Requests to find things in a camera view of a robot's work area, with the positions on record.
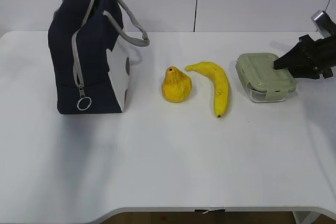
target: gray zipper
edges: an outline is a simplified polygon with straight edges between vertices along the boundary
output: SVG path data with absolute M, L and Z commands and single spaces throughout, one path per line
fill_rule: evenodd
M 90 1 L 89 7 L 86 11 L 86 14 L 84 16 L 84 19 L 83 19 L 83 22 L 82 22 L 80 28 L 82 28 L 85 25 L 85 23 L 88 21 L 88 18 L 89 18 L 89 15 L 90 15 L 90 12 L 91 12 L 91 9 L 93 7 L 94 2 L 95 2 L 95 0 Z M 91 100 L 90 97 L 87 97 L 85 95 L 85 92 L 84 92 L 84 77 L 83 77 L 82 68 L 81 68 L 81 65 L 80 65 L 78 49 L 77 49 L 77 42 L 76 42 L 77 34 L 78 34 L 80 28 L 73 34 L 73 36 L 71 38 L 72 55 L 73 55 L 73 58 L 74 58 L 73 59 L 74 63 L 73 63 L 73 69 L 72 70 L 73 70 L 75 84 L 76 84 L 76 86 L 79 90 L 79 100 L 77 102 L 77 109 L 80 110 L 80 111 L 85 111 L 88 108 L 90 108 L 92 100 Z M 82 108 L 80 108 L 80 103 L 84 99 L 89 100 L 89 104 L 85 108 L 82 109 Z

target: floor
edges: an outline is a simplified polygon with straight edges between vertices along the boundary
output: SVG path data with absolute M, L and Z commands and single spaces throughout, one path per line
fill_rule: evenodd
M 129 212 L 103 224 L 295 224 L 291 212 Z M 336 224 L 321 215 L 314 224 Z

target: green lid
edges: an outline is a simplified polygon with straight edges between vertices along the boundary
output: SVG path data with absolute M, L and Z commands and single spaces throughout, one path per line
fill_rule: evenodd
M 243 54 L 237 60 L 237 72 L 244 87 L 265 92 L 265 100 L 281 100 L 296 88 L 296 80 L 287 69 L 275 70 L 278 56 L 271 53 Z

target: white table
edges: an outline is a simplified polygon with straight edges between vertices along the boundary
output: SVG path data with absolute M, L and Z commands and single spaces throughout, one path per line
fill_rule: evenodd
M 149 33 L 131 49 L 123 114 L 60 115 L 47 33 L 0 39 L 0 223 L 100 223 L 124 211 L 315 211 L 336 219 L 336 80 L 299 80 L 283 103 L 255 104 L 235 60 L 283 55 L 305 33 Z M 166 102 L 166 68 L 226 70 L 225 117 L 190 72 L 191 97 Z

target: zipper pull ring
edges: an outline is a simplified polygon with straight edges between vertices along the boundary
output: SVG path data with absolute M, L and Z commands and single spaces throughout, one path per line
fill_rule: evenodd
M 88 108 L 91 107 L 92 100 L 91 100 L 90 97 L 85 96 L 83 85 L 81 85 L 81 84 L 78 85 L 78 89 L 79 89 L 79 96 L 80 96 L 80 98 L 79 98 L 79 100 L 78 100 L 78 102 L 77 102 L 77 109 L 80 110 L 80 111 L 85 111 L 85 110 L 87 110 Z M 80 107 L 80 103 L 81 103 L 83 100 L 85 100 L 85 99 L 88 100 L 88 105 L 87 105 L 85 108 L 81 108 L 81 107 Z

